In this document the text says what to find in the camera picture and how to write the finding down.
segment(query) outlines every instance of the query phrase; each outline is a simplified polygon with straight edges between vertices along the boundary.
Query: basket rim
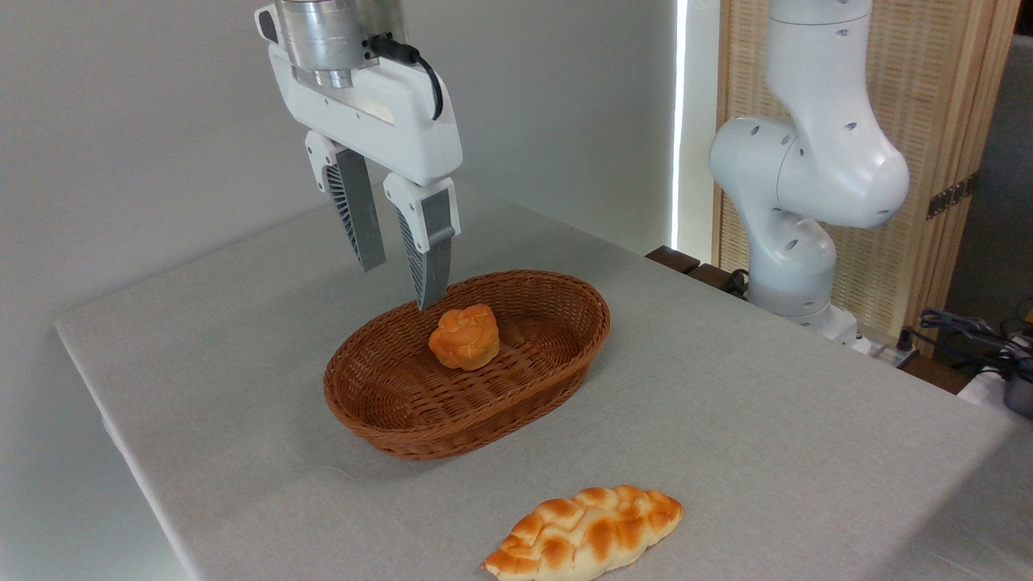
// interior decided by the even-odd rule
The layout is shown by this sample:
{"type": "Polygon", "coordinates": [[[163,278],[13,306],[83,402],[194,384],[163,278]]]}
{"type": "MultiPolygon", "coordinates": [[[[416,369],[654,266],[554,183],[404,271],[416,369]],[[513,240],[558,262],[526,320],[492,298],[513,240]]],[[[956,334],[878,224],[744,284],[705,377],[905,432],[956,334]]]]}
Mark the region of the basket rim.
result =
{"type": "MultiPolygon", "coordinates": [[[[376,436],[378,434],[382,435],[401,435],[401,434],[419,434],[420,432],[440,432],[441,437],[446,437],[448,433],[459,431],[470,426],[484,422],[487,419],[492,418],[497,414],[505,412],[506,409],[519,404],[520,402],[533,398],[540,395],[542,392],[547,391],[550,388],[561,385],[564,380],[569,378],[574,373],[577,373],[583,368],[591,365],[595,360],[596,355],[602,348],[606,337],[609,335],[611,328],[611,313],[609,306],[606,304],[605,299],[602,295],[588,282],[568,274],[553,272],[553,271],[542,271],[542,270],[530,270],[530,269],[518,269],[487,273],[478,276],[470,277],[466,280],[455,283],[449,286],[449,290],[452,288],[463,289],[467,286],[475,286],[487,284],[492,281],[493,278],[499,277],[538,277],[538,278],[551,278],[554,280],[561,280],[565,284],[580,286],[586,290],[589,295],[595,298],[592,303],[586,303],[590,307],[594,307],[596,313],[599,315],[601,324],[596,328],[592,339],[587,345],[570,360],[564,362],[562,365],[556,367],[552,373],[547,376],[536,378],[529,381],[523,386],[523,389],[515,390],[513,393],[507,394],[506,396],[495,400],[492,405],[487,407],[480,407],[475,409],[470,409],[458,416],[452,416],[444,419],[443,421],[427,425],[427,426],[413,426],[407,428],[380,428],[373,426],[367,422],[364,422],[356,417],[351,409],[345,407],[334,407],[331,406],[331,411],[337,416],[338,420],[345,423],[347,427],[356,433],[361,432],[364,437],[376,436]]],[[[395,308],[388,309],[387,311],[373,317],[368,323],[356,329],[352,335],[345,340],[340,347],[334,351],[334,356],[331,358],[331,362],[337,360],[345,347],[349,344],[351,337],[355,336],[358,330],[376,324],[381,318],[388,316],[390,313],[395,312],[397,309],[406,308],[415,305],[415,301],[410,301],[404,303],[395,308]]],[[[331,377],[332,370],[331,365],[327,365],[326,371],[323,374],[323,392],[324,397],[331,394],[331,377]]]]}

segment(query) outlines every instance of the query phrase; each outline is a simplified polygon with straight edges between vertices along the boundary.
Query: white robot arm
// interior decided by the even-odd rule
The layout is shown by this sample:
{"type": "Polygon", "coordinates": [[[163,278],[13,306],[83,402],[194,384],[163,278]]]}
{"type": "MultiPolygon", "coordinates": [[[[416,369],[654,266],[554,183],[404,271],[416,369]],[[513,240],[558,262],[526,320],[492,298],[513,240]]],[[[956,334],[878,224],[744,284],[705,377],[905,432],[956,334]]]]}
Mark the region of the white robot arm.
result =
{"type": "Polygon", "coordinates": [[[831,305],[836,248],[815,221],[873,228],[904,203],[908,169],[865,85],[872,0],[771,0],[765,80],[791,120],[729,121],[711,171],[750,245],[749,300],[844,344],[856,320],[831,305]]]}
{"type": "Polygon", "coordinates": [[[280,93],[312,129],[305,145],[319,189],[337,205],[364,270],[385,261],[366,160],[392,173],[420,308],[448,284],[460,233],[456,186],[463,162],[448,90],[403,44],[400,0],[276,0],[255,12],[280,93]]]}

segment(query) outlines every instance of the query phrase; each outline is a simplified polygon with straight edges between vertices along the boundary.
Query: bread roll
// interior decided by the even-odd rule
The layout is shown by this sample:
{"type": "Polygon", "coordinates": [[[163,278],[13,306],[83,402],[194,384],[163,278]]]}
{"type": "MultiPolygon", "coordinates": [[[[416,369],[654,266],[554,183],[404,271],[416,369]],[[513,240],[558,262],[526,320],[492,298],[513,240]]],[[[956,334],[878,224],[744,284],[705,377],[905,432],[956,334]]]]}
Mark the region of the bread roll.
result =
{"type": "Polygon", "coordinates": [[[589,581],[634,562],[683,515],[678,500],[656,490],[588,488],[538,504],[481,568],[499,581],[589,581]]]}
{"type": "Polygon", "coordinates": [[[441,315],[427,344],[449,369],[479,369],[499,355],[495,313],[488,305],[450,310],[441,315]]]}

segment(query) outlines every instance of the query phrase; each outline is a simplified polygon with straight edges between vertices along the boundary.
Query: gray table surface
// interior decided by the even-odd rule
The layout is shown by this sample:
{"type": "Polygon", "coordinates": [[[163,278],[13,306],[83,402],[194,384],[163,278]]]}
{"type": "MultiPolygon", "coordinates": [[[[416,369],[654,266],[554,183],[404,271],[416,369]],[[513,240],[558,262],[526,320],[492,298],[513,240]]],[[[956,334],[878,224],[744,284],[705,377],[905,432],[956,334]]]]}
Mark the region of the gray table surface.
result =
{"type": "Polygon", "coordinates": [[[198,579],[484,580],[546,498],[630,483],[686,518],[612,581],[1031,579],[1033,434],[640,256],[461,195],[452,280],[581,277],[613,331],[567,403],[473,453],[397,460],[322,372],[411,299],[362,274],[330,207],[66,313],[60,335],[198,579]]]}

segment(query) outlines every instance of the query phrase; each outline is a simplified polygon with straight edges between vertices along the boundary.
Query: wicker basket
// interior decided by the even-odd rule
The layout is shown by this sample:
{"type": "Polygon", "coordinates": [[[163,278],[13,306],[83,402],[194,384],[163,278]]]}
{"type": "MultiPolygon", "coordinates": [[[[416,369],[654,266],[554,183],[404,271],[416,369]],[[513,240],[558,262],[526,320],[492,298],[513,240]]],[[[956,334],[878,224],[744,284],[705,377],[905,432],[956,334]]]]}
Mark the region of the wicker basket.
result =
{"type": "Polygon", "coordinates": [[[527,270],[478,276],[426,311],[408,303],[355,331],[326,366],[326,403],[387,454],[458,456],[566,401],[608,333],[609,309],[587,282],[527,270]],[[427,340],[446,310],[477,303],[495,311],[499,355],[475,371],[448,369],[427,340]]]}

